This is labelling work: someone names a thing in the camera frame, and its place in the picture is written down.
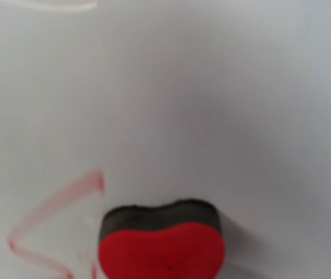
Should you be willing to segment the pink framed whiteboard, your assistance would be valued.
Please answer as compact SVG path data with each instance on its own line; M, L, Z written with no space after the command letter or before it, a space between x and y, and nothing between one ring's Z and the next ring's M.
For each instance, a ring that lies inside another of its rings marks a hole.
M89 278L102 215L196 197L220 278L331 278L331 1L0 1L0 278Z

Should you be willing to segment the red black whiteboard eraser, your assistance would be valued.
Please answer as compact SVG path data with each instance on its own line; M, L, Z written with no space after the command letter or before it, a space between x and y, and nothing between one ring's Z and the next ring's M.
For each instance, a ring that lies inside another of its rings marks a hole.
M199 199L127 205L102 219L98 262L107 278L216 278L225 261L219 213Z

